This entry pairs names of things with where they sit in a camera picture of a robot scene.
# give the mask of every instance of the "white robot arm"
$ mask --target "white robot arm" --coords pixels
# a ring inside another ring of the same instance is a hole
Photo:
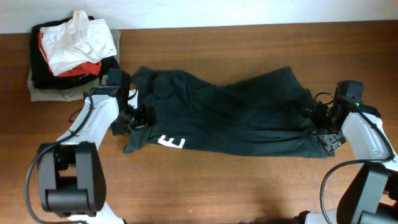
[[[128,73],[110,70],[106,86],[85,93],[85,105],[70,129],[55,143],[40,146],[25,183],[27,208],[35,221],[51,223],[37,218],[30,206],[29,180],[38,163],[40,202],[46,212],[71,220],[65,223],[125,223],[105,202],[98,149],[109,127],[118,135],[156,123],[153,110],[138,107],[138,89],[129,90],[130,82]],[[76,176],[60,175],[70,166],[76,167]]]
[[[364,113],[368,119],[377,125],[379,130],[384,134],[382,121],[373,114]],[[359,113],[349,113],[346,117],[341,130],[347,138],[353,149],[356,159],[383,159],[389,156],[389,151],[378,133],[368,122],[362,118]],[[393,151],[395,157],[389,162],[381,164],[388,170],[398,172],[397,154]],[[337,208],[326,211],[332,224],[337,224]],[[311,212],[307,215],[305,224],[328,224],[322,212]]]
[[[339,82],[333,101],[317,103],[310,109],[310,118],[318,128],[325,149],[334,149],[345,140],[333,138],[336,141],[326,142],[324,136],[342,136],[351,144],[356,160],[338,164],[326,174],[320,191],[323,212],[307,214],[305,224],[398,223],[398,203],[394,206],[379,203],[382,194],[398,200],[397,154],[384,133],[379,112],[363,105],[362,90],[362,83]],[[329,110],[327,105],[330,103],[333,106]],[[327,178],[335,170],[350,164],[359,164],[361,170],[341,198],[338,208],[325,211],[323,190]]]

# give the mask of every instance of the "white cloth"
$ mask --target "white cloth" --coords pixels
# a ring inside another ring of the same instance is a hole
[[[40,28],[42,45],[52,73],[57,76],[85,63],[98,63],[117,54],[103,19],[88,20],[84,11],[59,26]]]

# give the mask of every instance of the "wooden surface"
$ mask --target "wooden surface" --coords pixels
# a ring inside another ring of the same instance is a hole
[[[182,69],[229,84],[290,65],[315,94],[334,92],[339,80],[364,83],[364,101],[383,115],[398,148],[398,21],[286,24],[194,29],[124,30],[121,67]],[[26,88],[29,35],[0,35],[0,223],[32,223],[24,202],[27,168],[42,142],[56,140],[81,101],[30,102]],[[128,223],[238,223],[320,211],[323,176],[354,159],[349,144],[329,159],[238,157],[146,145],[122,154],[127,137],[107,133],[99,156],[107,202]],[[358,171],[332,175],[327,208],[336,207]],[[42,218],[36,173],[31,199]]]

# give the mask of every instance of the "folded clothes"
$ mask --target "folded clothes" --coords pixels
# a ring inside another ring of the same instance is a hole
[[[55,76],[85,63],[117,54],[104,19],[89,20],[84,11],[58,26],[41,27],[42,47]]]
[[[107,57],[101,60],[101,70],[98,75],[85,74],[75,77],[56,77],[49,71],[49,65],[42,56],[39,49],[39,39],[37,33],[41,27],[57,26],[64,22],[68,22],[71,18],[61,21],[46,22],[33,26],[30,38],[30,64],[32,67],[32,81],[35,89],[71,89],[76,86],[84,85],[96,78],[102,78],[104,74],[108,74],[110,68],[119,68],[119,64],[115,57]]]
[[[39,36],[38,38],[39,38],[40,52],[42,53],[44,60],[48,63],[47,55],[45,54],[45,51],[42,46],[42,38],[41,38],[42,34],[39,32],[37,35]],[[98,63],[85,62],[85,63],[82,63],[82,64],[74,67],[73,69],[63,72],[57,76],[58,77],[72,77],[72,76],[85,75],[85,74],[98,75],[100,73],[100,70],[101,70],[101,61],[99,61]]]
[[[184,71],[142,68],[133,76],[139,105],[153,107],[157,125],[130,132],[124,153],[145,143],[239,156],[324,158],[303,115],[314,105],[290,67],[232,85],[214,85]]]
[[[119,52],[119,41],[120,41],[120,30],[111,30],[112,38],[116,50]],[[119,63],[119,54],[114,56],[116,58],[116,63]],[[110,57],[109,59],[104,59],[104,69],[100,71],[99,74],[102,75],[102,80],[100,78],[96,78],[84,85],[76,86],[73,88],[69,88],[66,90],[41,90],[37,89],[34,86],[32,81],[32,69],[29,71],[29,77],[27,81],[27,87],[30,92],[30,100],[31,101],[73,101],[73,100],[81,100],[83,99],[83,92],[88,91],[93,87],[99,86],[101,81],[104,81],[105,77],[108,75],[108,71],[106,70],[109,67],[117,68],[115,61]]]

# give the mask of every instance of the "dark green shirt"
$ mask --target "dark green shirt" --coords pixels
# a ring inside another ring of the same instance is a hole
[[[328,156],[303,116],[314,104],[311,92],[290,67],[226,86],[180,70],[142,68],[133,78],[139,105],[154,107],[157,125],[131,131],[125,153],[153,143],[239,156]]]

